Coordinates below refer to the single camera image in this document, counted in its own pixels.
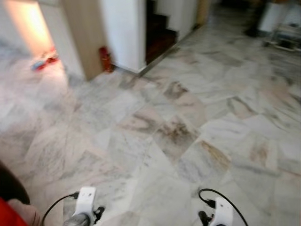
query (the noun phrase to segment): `marble floor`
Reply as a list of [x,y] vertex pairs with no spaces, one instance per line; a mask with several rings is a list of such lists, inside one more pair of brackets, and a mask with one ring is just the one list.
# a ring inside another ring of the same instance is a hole
[[33,73],[1,44],[0,158],[32,204],[43,213],[95,186],[98,225],[201,226],[207,187],[250,226],[300,225],[300,56],[245,37],[236,16],[217,11],[140,79],[116,70],[81,82],[59,64]]

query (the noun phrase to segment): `red fire extinguisher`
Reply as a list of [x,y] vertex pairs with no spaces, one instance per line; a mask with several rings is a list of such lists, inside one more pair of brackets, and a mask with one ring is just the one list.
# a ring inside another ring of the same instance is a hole
[[102,62],[103,69],[107,73],[113,72],[113,67],[111,64],[111,56],[105,46],[101,47],[99,50],[100,61]]

